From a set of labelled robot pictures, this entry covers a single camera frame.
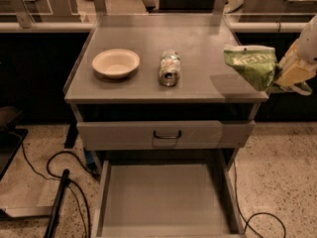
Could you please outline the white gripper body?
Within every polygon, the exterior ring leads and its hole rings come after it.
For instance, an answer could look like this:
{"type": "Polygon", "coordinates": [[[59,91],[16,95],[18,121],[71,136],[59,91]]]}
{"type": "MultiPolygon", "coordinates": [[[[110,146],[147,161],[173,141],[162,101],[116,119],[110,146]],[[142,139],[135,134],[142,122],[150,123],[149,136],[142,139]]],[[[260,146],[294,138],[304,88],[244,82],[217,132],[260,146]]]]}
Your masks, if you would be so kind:
{"type": "Polygon", "coordinates": [[[297,51],[302,59],[311,63],[317,62],[317,15],[301,31],[297,51]]]}

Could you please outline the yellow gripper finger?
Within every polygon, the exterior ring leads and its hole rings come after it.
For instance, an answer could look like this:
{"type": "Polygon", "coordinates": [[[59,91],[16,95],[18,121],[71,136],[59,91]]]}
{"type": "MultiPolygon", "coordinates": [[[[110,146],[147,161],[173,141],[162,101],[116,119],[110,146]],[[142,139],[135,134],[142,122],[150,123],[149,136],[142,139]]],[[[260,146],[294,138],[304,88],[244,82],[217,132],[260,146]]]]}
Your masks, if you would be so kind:
{"type": "Polygon", "coordinates": [[[279,62],[283,72],[299,68],[298,40],[295,40],[279,62]]]}
{"type": "Polygon", "coordinates": [[[316,64],[297,61],[285,70],[275,81],[280,86],[291,86],[299,82],[311,79],[316,75],[316,64]]]}

